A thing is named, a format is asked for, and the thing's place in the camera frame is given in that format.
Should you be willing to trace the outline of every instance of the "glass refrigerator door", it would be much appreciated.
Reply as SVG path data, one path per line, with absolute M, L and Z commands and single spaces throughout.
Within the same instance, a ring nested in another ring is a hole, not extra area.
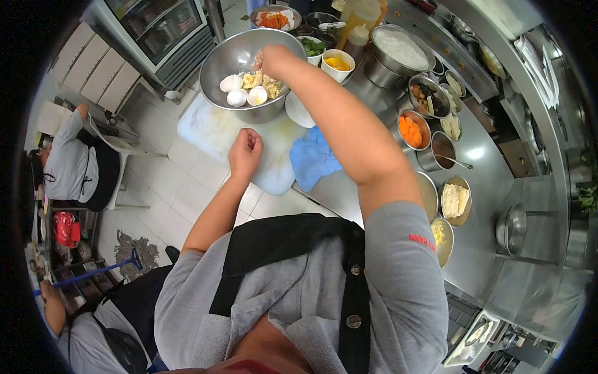
M 106 0 L 106 4 L 155 65 L 202 23 L 193 0 Z

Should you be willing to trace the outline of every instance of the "dish rack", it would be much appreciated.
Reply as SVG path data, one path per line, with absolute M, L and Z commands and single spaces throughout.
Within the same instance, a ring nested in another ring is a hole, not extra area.
M 482 348 L 488 344 L 488 340 L 494 335 L 500 323 L 501 320 L 492 314 L 484 310 L 479 312 L 455 349 L 444 360 L 443 367 L 469 365 L 474 362 Z M 473 332 L 483 329 L 484 326 L 488 327 L 482 331 L 478 339 L 470 339 Z

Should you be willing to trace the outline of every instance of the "green vegetable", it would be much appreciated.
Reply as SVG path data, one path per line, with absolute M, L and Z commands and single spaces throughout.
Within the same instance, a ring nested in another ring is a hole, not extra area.
M 598 211 L 598 167 L 590 152 L 584 152 L 580 159 L 591 169 L 592 182 L 577 183 L 579 197 L 577 198 L 585 213 Z
M 316 43 L 308 38 L 301 38 L 300 40 L 301 44 L 303 45 L 303 48 L 305 48 L 305 52 L 307 53 L 308 57 L 322 54 L 326 49 L 326 44 L 323 41 Z

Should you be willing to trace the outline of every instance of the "mop head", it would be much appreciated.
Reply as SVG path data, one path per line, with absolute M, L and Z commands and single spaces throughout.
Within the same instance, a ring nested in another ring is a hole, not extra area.
M 121 266 L 119 271 L 123 278 L 132 282 L 143 274 L 158 267 L 158 263 L 156 262 L 156 259 L 159 256 L 158 247 L 155 244 L 148 245 L 147 238 L 141 237 L 139 239 L 132 239 L 121 230 L 116 231 L 116 236 L 119 243 L 119 245 L 114 247 L 114 257 L 116 258 L 116 262 L 119 263 L 130 259 L 131 249 L 135 248 L 139 255 L 141 265 L 143 266 L 141 270 L 137 269 L 135 265 L 131 263 Z

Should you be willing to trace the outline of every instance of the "white plastic chair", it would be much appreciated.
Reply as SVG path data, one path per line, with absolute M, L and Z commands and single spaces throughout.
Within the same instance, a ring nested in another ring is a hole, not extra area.
M 96 134 L 104 141 L 104 143 L 108 144 L 110 148 L 118 152 L 118 156 L 120 158 L 120 174 L 118 176 L 118 182 L 116 183 L 116 188 L 112 193 L 112 198 L 108 202 L 106 209 L 108 210 L 137 210 L 137 209 L 150 209 L 151 206 L 148 205 L 129 205 L 129 204 L 120 204 L 117 202 L 118 199 L 118 192 L 125 191 L 126 188 L 123 188 L 121 183 L 123 181 L 124 175 L 124 167 L 127 164 L 127 158 L 129 156 L 151 156 L 151 157 L 166 157 L 168 158 L 167 154 L 162 153 L 155 153 L 155 152 L 148 152 L 141 146 L 141 142 L 139 138 L 127 139 L 127 138 L 119 138 L 117 136 L 109 136 L 103 135 L 98 130 L 96 123 L 94 122 L 91 115 L 87 115 L 89 118 L 89 124 L 91 128 L 96 132 Z

